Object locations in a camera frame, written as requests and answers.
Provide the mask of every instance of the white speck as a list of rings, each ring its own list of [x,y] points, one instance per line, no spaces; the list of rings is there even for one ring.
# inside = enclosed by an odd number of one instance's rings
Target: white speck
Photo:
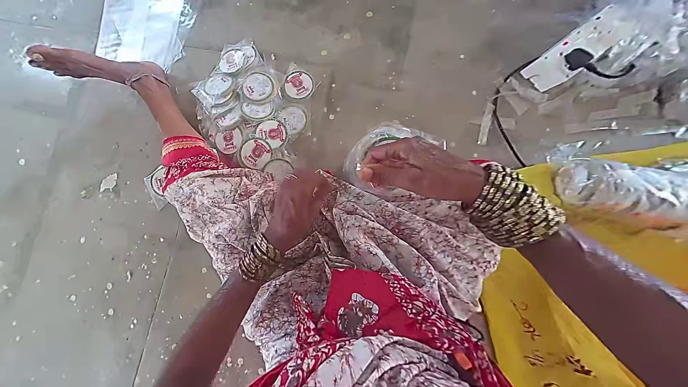
[[[108,177],[104,178],[103,181],[100,182],[100,192],[103,192],[106,189],[109,189],[112,191],[112,189],[117,185],[117,172],[115,172],[112,175],[109,175]]]

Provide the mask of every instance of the hand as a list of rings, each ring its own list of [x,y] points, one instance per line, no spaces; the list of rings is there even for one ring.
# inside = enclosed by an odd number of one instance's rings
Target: hand
[[[485,184],[481,167],[421,137],[371,147],[361,163],[361,180],[398,187],[426,198],[457,200],[470,206]]]
[[[303,239],[331,191],[330,182],[318,173],[285,179],[275,196],[265,237],[284,255]]]

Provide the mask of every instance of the bangle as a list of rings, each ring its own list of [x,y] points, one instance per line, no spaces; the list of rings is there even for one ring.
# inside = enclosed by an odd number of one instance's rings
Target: bangle
[[[487,183],[466,211],[471,223],[502,247],[537,243],[566,222],[564,211],[527,185],[515,170],[485,165]]]
[[[251,282],[267,282],[280,267],[281,254],[260,233],[239,261],[241,277]]]

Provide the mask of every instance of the woman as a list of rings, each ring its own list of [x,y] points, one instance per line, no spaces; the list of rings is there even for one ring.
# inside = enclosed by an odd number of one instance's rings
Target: woman
[[[279,186],[221,163],[158,66],[42,45],[28,56],[59,76],[109,79],[141,95],[166,137],[165,195],[224,281],[160,386],[210,384],[242,321],[270,369],[255,386],[508,386],[455,318],[479,310],[498,245],[519,249],[643,381],[688,380],[686,310],[566,229],[563,212],[516,171],[406,138],[371,149],[361,170],[373,185],[414,192],[393,202],[322,171]]]

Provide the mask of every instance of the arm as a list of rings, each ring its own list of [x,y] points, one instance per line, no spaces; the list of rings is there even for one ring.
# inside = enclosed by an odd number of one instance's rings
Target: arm
[[[486,181],[481,168],[419,138],[374,147],[363,166],[364,181],[464,204],[476,201]],[[653,282],[632,278],[622,259],[565,227],[519,252],[645,383],[675,386],[688,380],[688,311]]]
[[[318,174],[304,174],[282,184],[275,196],[272,218],[264,233],[267,241],[280,251],[281,257],[303,239],[331,190],[327,179]],[[270,269],[266,273],[268,277],[276,267]],[[182,344],[167,364],[157,386],[211,384],[241,321],[267,279],[249,280],[247,278],[252,276],[242,270],[240,267],[229,275],[191,330],[182,338]]]
[[[573,230],[519,248],[557,296],[650,386],[688,380],[688,311]]]

